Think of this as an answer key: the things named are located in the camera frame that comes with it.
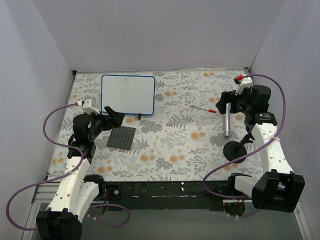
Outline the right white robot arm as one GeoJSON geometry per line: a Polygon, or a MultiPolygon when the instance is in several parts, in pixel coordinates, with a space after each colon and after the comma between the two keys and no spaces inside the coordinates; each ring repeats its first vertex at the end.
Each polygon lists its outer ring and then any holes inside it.
{"type": "Polygon", "coordinates": [[[263,175],[260,179],[242,173],[229,177],[227,195],[237,199],[245,194],[257,209],[292,213],[305,186],[302,175],[295,174],[276,138],[277,120],[268,111],[271,89],[263,85],[246,87],[242,93],[224,91],[216,104],[219,113],[243,113],[247,134],[240,142],[230,141],[223,147],[228,161],[245,157],[245,144],[256,143],[261,159],[263,175]]]}

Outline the blue framed whiteboard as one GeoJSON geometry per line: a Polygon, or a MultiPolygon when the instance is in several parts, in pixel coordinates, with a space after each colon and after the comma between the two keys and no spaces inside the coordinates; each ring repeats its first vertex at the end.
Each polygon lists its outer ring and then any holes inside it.
{"type": "Polygon", "coordinates": [[[128,115],[151,116],[155,111],[156,79],[151,75],[104,74],[101,111],[105,107],[128,115]]]}

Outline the red capped whiteboard marker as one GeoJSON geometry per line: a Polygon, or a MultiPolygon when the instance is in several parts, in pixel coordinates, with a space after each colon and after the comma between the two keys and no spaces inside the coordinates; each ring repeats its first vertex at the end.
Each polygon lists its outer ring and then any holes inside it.
{"type": "Polygon", "coordinates": [[[216,113],[216,110],[213,110],[213,109],[206,109],[206,108],[203,108],[203,107],[200,107],[200,106],[197,106],[197,105],[191,105],[192,108],[194,109],[198,109],[198,110],[202,110],[202,111],[206,111],[206,112],[210,112],[210,113],[216,113]]]}

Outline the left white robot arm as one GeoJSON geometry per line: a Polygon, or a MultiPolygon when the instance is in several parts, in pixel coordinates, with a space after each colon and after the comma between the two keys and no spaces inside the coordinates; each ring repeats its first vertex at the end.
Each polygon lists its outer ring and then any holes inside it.
{"type": "Polygon", "coordinates": [[[92,202],[107,202],[119,192],[108,188],[103,176],[87,174],[96,151],[95,139],[103,131],[119,128],[125,117],[109,106],[104,109],[107,115],[94,107],[84,107],[83,113],[73,118],[64,177],[47,209],[36,217],[42,240],[81,239],[82,221],[92,202]]]}

